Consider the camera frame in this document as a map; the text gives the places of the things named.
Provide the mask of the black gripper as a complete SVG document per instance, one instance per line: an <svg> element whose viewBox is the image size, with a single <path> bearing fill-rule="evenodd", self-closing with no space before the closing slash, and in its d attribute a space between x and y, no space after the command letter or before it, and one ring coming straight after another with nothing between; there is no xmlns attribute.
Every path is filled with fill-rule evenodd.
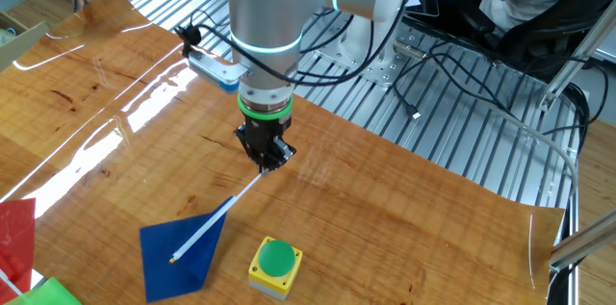
<svg viewBox="0 0 616 305"><path fill-rule="evenodd" d="M291 123L290 117L264 120L246 116L244 125L238 127L234 135L259 171L272 172L288 162L296 152L283 140L284 133Z"/></svg>

